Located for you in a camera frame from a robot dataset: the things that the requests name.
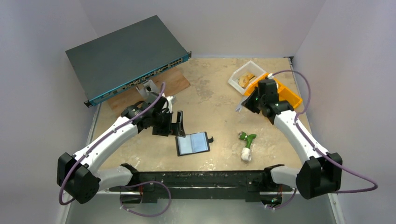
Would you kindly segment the black leather card holder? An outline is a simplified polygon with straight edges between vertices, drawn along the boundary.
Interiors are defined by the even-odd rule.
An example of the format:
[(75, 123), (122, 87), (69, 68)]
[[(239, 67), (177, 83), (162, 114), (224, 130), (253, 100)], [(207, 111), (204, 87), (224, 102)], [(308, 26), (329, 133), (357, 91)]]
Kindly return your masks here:
[(185, 137), (176, 136), (175, 140), (178, 156), (209, 152), (210, 143), (214, 142), (214, 138), (209, 138), (207, 132), (187, 134)]

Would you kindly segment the gold VIP card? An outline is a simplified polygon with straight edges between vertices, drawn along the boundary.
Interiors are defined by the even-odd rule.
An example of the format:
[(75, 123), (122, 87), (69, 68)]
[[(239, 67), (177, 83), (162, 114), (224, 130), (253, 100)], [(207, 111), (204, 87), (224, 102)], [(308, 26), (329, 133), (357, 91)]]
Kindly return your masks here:
[(239, 77), (238, 84), (240, 87), (246, 88), (255, 78), (253, 73), (247, 71)]

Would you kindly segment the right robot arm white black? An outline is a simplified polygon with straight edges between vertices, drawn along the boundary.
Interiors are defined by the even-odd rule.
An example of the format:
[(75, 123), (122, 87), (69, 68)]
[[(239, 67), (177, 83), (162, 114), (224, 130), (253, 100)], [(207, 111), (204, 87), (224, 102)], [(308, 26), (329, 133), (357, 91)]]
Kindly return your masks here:
[(305, 199), (311, 199), (340, 189), (342, 164), (338, 153), (329, 153), (317, 143), (301, 121), (292, 105), (280, 100), (277, 84), (273, 79), (258, 82), (242, 106), (253, 113), (261, 113), (276, 126), (296, 151), (302, 167), (289, 168), (283, 164), (265, 168), (263, 186), (273, 190), (280, 184), (293, 187)]

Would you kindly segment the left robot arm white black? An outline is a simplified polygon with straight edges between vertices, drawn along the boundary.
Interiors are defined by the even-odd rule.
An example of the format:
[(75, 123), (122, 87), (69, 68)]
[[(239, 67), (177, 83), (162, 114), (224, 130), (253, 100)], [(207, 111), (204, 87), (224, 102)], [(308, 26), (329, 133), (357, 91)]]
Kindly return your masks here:
[(96, 140), (74, 154), (63, 153), (57, 161), (57, 184), (61, 190), (61, 205), (77, 201), (84, 204), (97, 192), (123, 186), (133, 191), (139, 186), (139, 178), (128, 164), (100, 171), (101, 165), (127, 140), (142, 130), (152, 128), (153, 135), (185, 137), (183, 112), (177, 112), (172, 122), (172, 107), (176, 98), (150, 93), (146, 100), (125, 108), (116, 121)]

